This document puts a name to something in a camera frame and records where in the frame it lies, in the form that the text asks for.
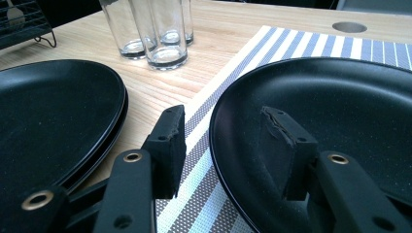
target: round hole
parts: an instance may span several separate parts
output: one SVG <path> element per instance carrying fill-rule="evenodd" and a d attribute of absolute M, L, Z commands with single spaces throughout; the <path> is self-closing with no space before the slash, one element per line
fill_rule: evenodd
<path fill-rule="evenodd" d="M 367 27 L 357 22 L 336 22 L 332 25 L 335 30 L 347 33 L 361 33 L 367 30 Z"/>
<path fill-rule="evenodd" d="M 131 216 L 118 216 L 114 222 L 117 229 L 125 229 L 132 223 Z"/>
<path fill-rule="evenodd" d="M 39 191 L 31 194 L 21 204 L 26 211 L 34 211 L 46 206 L 53 198 L 53 193 L 48 190 Z"/>
<path fill-rule="evenodd" d="M 143 157 L 140 153 L 130 153 L 126 155 L 123 160 L 124 162 L 136 162 L 139 161 Z"/>
<path fill-rule="evenodd" d="M 395 226 L 387 219 L 376 216 L 373 218 L 373 222 L 380 228 L 387 231 L 395 231 Z"/>
<path fill-rule="evenodd" d="M 329 160 L 334 162 L 334 163 L 338 163 L 338 164 L 348 164 L 349 160 L 339 154 L 331 154 L 330 156 L 328 156 Z"/>

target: black plate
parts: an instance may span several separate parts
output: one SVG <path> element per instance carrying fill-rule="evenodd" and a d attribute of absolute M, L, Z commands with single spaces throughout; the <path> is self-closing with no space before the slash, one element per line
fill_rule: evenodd
<path fill-rule="evenodd" d="M 47 61 L 0 72 L 0 109 L 0 195 L 12 203 L 32 188 L 79 184 L 117 139 L 127 93 L 107 66 Z"/>
<path fill-rule="evenodd" d="M 255 230 L 308 232 L 306 203 L 281 200 L 257 157 L 262 106 L 287 112 L 318 140 L 319 151 L 355 157 L 388 196 L 411 206 L 411 72 L 302 58 L 257 68 L 221 96 L 210 144 L 229 198 Z"/>

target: wooden countertop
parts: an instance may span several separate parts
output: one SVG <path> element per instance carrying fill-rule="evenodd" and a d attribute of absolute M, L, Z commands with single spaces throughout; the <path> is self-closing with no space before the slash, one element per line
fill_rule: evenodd
<path fill-rule="evenodd" d="M 121 58 L 102 12 L 55 28 L 55 49 L 31 40 L 0 50 L 0 70 L 46 60 L 85 59 L 105 64 L 122 77 L 129 94 L 128 115 L 118 141 L 86 185 L 107 178 L 117 154 L 139 149 L 161 112 L 189 103 L 263 25 L 412 44 L 409 16 L 207 0 L 192 0 L 191 7 L 194 43 L 188 63 L 174 71 L 155 71 L 146 60 Z M 339 21 L 361 23 L 367 30 L 339 32 L 332 28 Z"/>

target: blue striped placemat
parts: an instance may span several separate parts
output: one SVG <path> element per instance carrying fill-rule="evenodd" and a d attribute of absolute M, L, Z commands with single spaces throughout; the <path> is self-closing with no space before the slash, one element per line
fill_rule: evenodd
<path fill-rule="evenodd" d="M 243 74 L 299 57 L 346 57 L 412 70 L 412 45 L 263 26 L 186 106 L 188 155 L 178 197 L 156 201 L 157 232 L 252 232 L 224 193 L 212 163 L 208 128 L 222 93 Z"/>

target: table surface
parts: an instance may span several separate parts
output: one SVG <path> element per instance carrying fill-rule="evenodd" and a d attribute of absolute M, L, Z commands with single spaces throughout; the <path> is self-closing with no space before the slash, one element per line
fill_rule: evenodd
<path fill-rule="evenodd" d="M 121 58 L 102 12 L 55 28 L 55 49 L 32 40 L 0 50 L 0 70 L 46 60 L 85 59 L 105 64 L 122 77 L 129 95 L 123 130 L 109 155 L 84 185 L 107 178 L 117 154 L 139 149 L 161 112 L 189 103 L 263 25 L 412 44 L 409 16 L 207 0 L 192 0 L 191 10 L 194 43 L 189 47 L 188 63 L 174 71 L 155 71 L 144 59 Z M 361 23 L 367 30 L 339 32 L 332 25 L 340 21 Z"/>

